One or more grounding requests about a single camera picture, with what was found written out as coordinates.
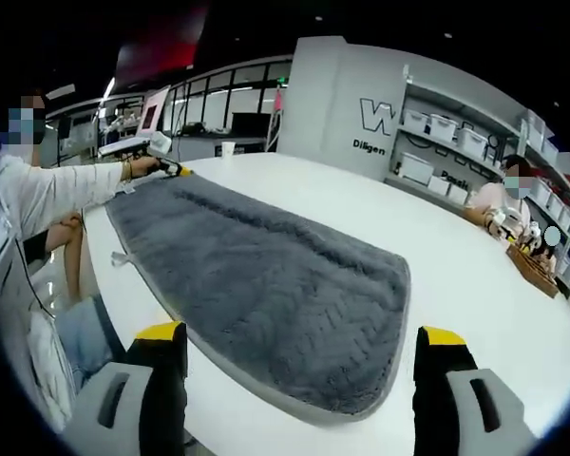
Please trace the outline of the person's left hand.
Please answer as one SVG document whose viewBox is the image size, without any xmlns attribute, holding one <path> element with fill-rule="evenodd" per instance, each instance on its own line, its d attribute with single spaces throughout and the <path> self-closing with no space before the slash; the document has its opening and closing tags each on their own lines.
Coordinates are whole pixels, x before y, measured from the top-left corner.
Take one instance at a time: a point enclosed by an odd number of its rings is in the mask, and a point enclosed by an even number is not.
<svg viewBox="0 0 570 456">
<path fill-rule="evenodd" d="M 160 161 L 151 156 L 143 156 L 122 162 L 120 181 L 131 181 L 151 174 L 160 166 Z"/>
</svg>

